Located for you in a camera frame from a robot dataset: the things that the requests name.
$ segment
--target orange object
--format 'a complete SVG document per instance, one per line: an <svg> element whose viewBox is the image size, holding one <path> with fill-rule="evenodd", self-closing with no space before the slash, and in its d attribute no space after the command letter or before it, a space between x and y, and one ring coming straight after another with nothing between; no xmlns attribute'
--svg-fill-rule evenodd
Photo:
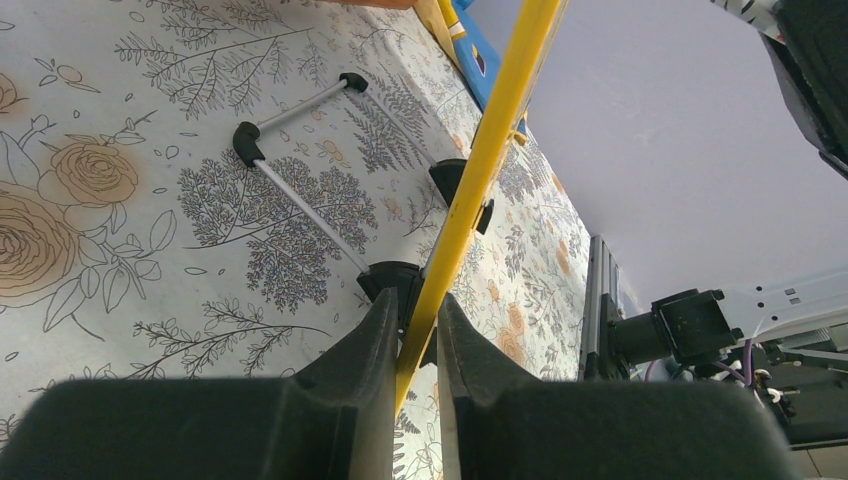
<svg viewBox="0 0 848 480"><path fill-rule="evenodd" d="M346 3L348 5L362 5L365 7L381 8L410 8L417 0L322 0L333 3Z"/></svg>

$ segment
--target black cylinder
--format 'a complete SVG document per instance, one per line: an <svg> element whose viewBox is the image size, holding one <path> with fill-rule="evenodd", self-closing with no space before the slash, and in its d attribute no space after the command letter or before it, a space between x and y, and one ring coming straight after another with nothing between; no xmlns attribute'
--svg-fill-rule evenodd
<svg viewBox="0 0 848 480"><path fill-rule="evenodd" d="M616 322L612 332L615 353L631 365L671 356L671 346L653 313Z"/></svg>

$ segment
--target gray wall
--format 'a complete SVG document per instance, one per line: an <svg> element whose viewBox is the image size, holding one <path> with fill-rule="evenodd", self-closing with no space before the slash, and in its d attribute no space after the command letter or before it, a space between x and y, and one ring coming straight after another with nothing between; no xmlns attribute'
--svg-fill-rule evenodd
<svg viewBox="0 0 848 480"><path fill-rule="evenodd" d="M503 51L517 0L477 0ZM783 105L752 28L707 0L573 0L529 123L642 306L848 259L848 183Z"/></svg>

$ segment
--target yellow plastic rail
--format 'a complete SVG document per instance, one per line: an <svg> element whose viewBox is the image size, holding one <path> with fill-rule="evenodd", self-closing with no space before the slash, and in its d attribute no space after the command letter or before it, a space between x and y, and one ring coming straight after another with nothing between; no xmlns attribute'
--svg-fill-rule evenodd
<svg viewBox="0 0 848 480"><path fill-rule="evenodd" d="M421 363L445 294L453 285L465 258L482 213L483 201L503 164L504 147L527 109L530 94L567 6L568 0L525 0L521 6L474 139L474 148L433 249L430 271L398 356L395 418L400 414L412 377Z"/></svg>

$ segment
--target floral tablecloth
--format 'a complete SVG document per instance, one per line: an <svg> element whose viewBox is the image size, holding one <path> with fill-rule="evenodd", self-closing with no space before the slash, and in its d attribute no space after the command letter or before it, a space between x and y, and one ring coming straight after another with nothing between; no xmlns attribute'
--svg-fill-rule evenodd
<svg viewBox="0 0 848 480"><path fill-rule="evenodd" d="M286 376L366 312L357 268L237 161L240 120L366 76L370 96L340 94L262 148L369 263L423 264L446 212L401 129L467 156L480 118L412 10L8 0L0 51L0 448L56 382ZM532 137L493 195L453 292L528 371L572 378L588 234ZM440 477L438 418L429 367L396 479Z"/></svg>

